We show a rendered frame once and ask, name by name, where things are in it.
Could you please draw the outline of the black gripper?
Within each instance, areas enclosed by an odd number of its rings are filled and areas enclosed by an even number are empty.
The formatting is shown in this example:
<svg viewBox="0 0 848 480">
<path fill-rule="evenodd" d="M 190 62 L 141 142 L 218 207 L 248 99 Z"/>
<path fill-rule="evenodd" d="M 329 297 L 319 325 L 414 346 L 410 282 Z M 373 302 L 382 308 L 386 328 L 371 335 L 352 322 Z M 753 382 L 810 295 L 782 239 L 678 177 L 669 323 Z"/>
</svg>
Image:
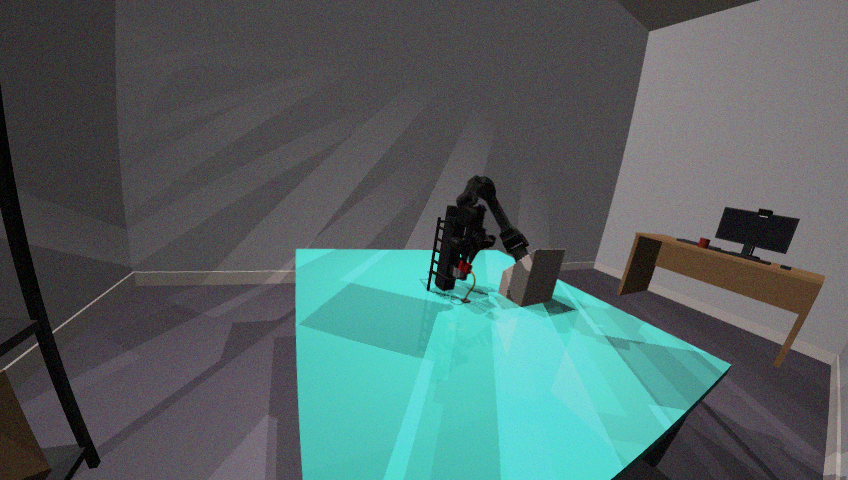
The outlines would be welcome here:
<svg viewBox="0 0 848 480">
<path fill-rule="evenodd" d="M 478 252 L 485 249 L 478 246 L 478 244 L 474 241 L 475 238 L 473 241 L 470 240 L 471 234 L 473 231 L 476 231 L 476 228 L 479 228 L 479 231 L 483 231 L 485 228 L 483 228 L 483 225 L 476 224 L 464 225 L 464 227 L 466 227 L 465 235 L 462 235 L 462 238 L 464 239 L 459 237 L 449 237 L 447 244 L 460 250 L 463 264 L 466 265 L 468 256 L 469 264 L 472 264 Z"/>
</svg>

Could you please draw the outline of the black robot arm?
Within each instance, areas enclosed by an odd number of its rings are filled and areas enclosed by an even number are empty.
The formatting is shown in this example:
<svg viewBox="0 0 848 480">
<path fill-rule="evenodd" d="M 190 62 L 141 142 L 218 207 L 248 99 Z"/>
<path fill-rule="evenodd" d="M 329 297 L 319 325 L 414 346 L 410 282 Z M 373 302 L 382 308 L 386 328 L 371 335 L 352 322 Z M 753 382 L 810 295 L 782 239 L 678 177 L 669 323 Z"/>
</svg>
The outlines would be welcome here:
<svg viewBox="0 0 848 480">
<path fill-rule="evenodd" d="M 483 204 L 474 206 L 478 203 L 479 196 L 480 198 L 486 201 L 494 218 L 496 219 L 501 229 L 501 233 L 499 234 L 499 236 L 502 240 L 502 243 L 507 252 L 509 254 L 513 254 L 513 259 L 515 263 L 528 256 L 529 253 L 525 247 L 529 246 L 529 242 L 527 241 L 525 236 L 520 231 L 518 231 L 517 228 L 511 225 L 504 210 L 496 199 L 496 189 L 494 187 L 493 181 L 486 176 L 479 177 L 476 175 L 470 180 L 468 180 L 467 184 L 468 185 L 465 188 L 464 192 L 456 199 L 457 222 L 460 225 L 483 225 L 483 217 L 486 208 Z M 496 237 L 494 235 L 486 235 L 486 229 L 483 229 L 483 231 L 479 231 L 479 228 L 476 228 L 476 231 L 473 231 L 470 237 L 471 241 L 473 241 L 473 239 L 480 248 L 488 249 L 490 245 L 494 245 Z"/>
</svg>

